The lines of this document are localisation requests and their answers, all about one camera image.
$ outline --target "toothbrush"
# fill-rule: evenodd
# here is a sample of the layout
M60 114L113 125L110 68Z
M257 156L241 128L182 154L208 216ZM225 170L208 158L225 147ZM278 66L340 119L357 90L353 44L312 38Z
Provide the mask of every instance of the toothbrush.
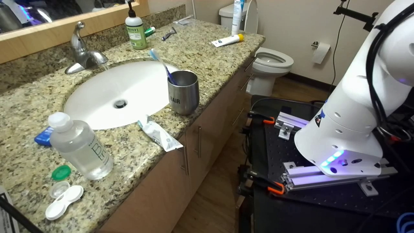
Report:
M158 53L155 51L155 49L151 49L151 50L149 51L149 55L152 57L152 59L154 59L154 60L158 60L158 61L160 61L160 62L162 63L162 65L163 65L163 66L164 66L164 68L165 68L165 71L167 72L167 77L168 77L168 80L170 80L170 82L171 82L172 84L177 85L177 83L176 83L176 81L173 79L173 76L171 75L170 71L168 71L168 68L167 68L167 66L165 65L164 61L161 59L161 57L158 55Z

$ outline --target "green cap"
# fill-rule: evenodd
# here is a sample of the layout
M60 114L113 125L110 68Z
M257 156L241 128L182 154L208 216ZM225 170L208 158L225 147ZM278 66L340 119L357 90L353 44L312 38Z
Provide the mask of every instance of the green cap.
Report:
M71 169L68 165L62 165L58 168L56 168L52 172L52 179L54 180L64 180L66 177L68 177L71 173Z

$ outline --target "white sink basin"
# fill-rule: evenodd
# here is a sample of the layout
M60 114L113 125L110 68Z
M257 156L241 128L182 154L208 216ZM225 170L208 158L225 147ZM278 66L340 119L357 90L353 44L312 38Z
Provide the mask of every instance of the white sink basin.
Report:
M167 67L170 72L178 70ZM119 100L126 105L115 107ZM99 130L135 123L143 114L152 115L167 104L164 67L158 61L140 61L111 68L80 85L68 98L64 112Z

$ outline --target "bottle label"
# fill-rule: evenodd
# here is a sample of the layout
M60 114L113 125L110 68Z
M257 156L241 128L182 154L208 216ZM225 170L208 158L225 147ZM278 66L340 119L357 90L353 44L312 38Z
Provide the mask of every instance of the bottle label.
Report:
M103 162L103 165L106 165L108 163L109 153L107 152L105 146L102 146L102 143L96 136L94 136L92 142L88 144L88 147Z
M142 25L127 26L127 30L131 45L134 49L144 49L147 47L147 39L145 38L144 27Z

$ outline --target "mirror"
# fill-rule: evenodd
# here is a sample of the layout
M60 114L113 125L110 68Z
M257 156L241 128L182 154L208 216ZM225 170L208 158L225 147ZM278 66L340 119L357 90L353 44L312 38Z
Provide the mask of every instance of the mirror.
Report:
M0 34L97 12L126 0L0 0Z

